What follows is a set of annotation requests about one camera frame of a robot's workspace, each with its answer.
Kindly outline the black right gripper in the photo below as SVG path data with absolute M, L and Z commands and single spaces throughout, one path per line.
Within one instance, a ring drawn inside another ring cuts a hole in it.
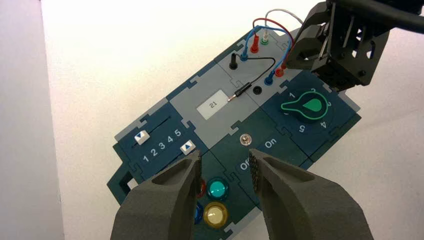
M 326 25 L 329 20 L 327 35 Z M 339 3 L 317 3 L 306 16 L 287 58 L 289 69 L 311 69 L 328 86 L 343 91 L 370 84 L 389 29 Z

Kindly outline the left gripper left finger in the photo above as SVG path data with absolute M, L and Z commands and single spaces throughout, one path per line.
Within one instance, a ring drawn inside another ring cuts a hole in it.
M 202 158 L 188 154 L 134 187 L 120 205 L 112 240 L 192 240 Z

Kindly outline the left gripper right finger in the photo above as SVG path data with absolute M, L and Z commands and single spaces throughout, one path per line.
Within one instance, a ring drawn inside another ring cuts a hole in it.
M 249 150 L 253 189 L 271 240 L 372 240 L 361 206 L 338 183 Z

